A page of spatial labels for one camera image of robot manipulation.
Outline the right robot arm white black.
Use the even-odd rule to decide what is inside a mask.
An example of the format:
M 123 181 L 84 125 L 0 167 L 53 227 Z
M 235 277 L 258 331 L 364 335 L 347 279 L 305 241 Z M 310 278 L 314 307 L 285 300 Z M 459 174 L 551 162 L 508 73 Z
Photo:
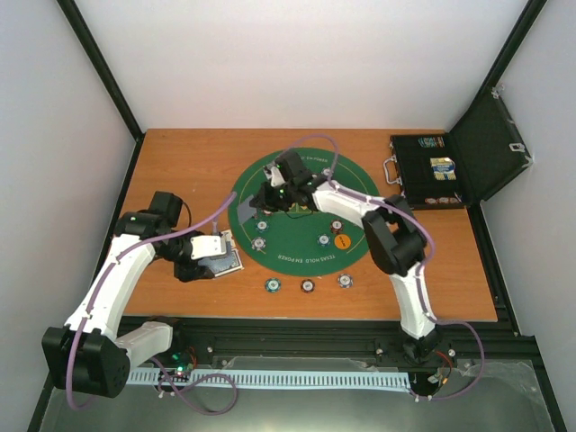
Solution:
M 406 358 L 420 365 L 440 341 L 425 281 L 426 248 L 433 240 L 415 219 L 404 197 L 360 193 L 318 176 L 302 185 L 263 182 L 248 205 L 267 212 L 286 212 L 294 204 L 330 213 L 364 230 L 371 258 L 390 277 L 400 307 Z

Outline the orange big blind button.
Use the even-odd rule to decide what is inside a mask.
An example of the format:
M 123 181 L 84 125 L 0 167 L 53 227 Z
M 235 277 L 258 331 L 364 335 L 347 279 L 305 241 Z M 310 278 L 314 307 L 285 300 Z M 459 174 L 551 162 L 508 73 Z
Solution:
M 334 237 L 334 245 L 340 250 L 348 250 L 352 246 L 352 239 L 344 233 L 339 233 Z

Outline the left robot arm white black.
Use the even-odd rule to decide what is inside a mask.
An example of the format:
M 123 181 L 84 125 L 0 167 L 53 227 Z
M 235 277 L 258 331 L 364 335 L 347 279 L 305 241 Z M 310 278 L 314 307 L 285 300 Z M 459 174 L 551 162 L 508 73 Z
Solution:
M 157 192 L 143 211 L 128 211 L 116 222 L 103 266 L 88 293 L 60 328 L 46 329 L 41 346 L 55 387 L 63 390 L 72 410 L 83 410 L 77 392 L 90 401 L 116 397 L 136 366 L 159 354 L 168 362 L 181 360 L 187 340 L 164 322 L 144 324 L 117 335 L 128 300 L 145 269 L 157 258 L 181 266 L 190 279 L 201 271 L 194 256 L 199 228 L 216 221 L 226 210 L 178 230 L 183 201 L 172 193 Z

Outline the grey card box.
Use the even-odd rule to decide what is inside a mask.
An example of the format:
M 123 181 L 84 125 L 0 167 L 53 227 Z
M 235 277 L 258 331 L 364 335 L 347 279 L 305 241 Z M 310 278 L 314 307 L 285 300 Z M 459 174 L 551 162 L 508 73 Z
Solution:
M 239 264 L 238 258 L 231 248 L 227 246 L 225 255 L 205 257 L 199 261 L 200 266 L 208 267 L 215 275 L 228 271 Z

